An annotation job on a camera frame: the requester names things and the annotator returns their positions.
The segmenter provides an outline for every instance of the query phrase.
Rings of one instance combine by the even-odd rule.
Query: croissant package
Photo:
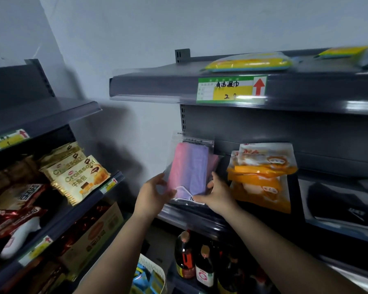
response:
[[[76,205],[109,177],[110,173],[93,156],[88,156],[57,176],[51,184],[71,205]]]
[[[285,213],[290,213],[287,175],[296,171],[291,143],[240,144],[227,168],[236,200]]]

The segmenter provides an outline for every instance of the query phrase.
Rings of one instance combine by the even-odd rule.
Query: bottle label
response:
[[[209,273],[196,266],[196,278],[207,287],[212,287],[214,285],[214,272]]]
[[[176,267],[178,274],[185,279],[190,279],[195,276],[195,267],[192,267],[191,269],[184,269],[178,266],[177,264]]]
[[[229,292],[228,290],[225,290],[225,288],[222,287],[219,281],[218,281],[218,291],[220,294],[237,294],[237,292]]]

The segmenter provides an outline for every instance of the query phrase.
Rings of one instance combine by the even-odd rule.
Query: dark glass bottle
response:
[[[201,253],[196,258],[196,278],[201,285],[211,288],[214,286],[215,268],[210,257],[210,247],[203,245]]]
[[[237,293],[244,284],[244,272],[238,267],[238,259],[232,253],[218,275],[218,290],[221,294]]]
[[[183,231],[176,240],[175,260],[178,274],[190,279],[195,276],[195,262],[192,258],[192,247],[190,243],[190,234]]]

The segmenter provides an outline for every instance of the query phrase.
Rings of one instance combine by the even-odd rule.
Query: person's right hand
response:
[[[230,193],[228,185],[213,172],[213,180],[207,184],[208,188],[213,188],[210,195],[195,195],[196,202],[206,203],[213,212],[225,217],[229,212],[239,209],[239,205]]]

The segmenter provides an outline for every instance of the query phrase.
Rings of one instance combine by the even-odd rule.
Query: red logo on cardboard box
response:
[[[98,234],[101,232],[102,228],[103,222],[98,222],[97,224],[95,224],[95,226],[92,227],[89,232],[89,236],[87,237],[88,240],[93,240],[95,237],[97,237]]]

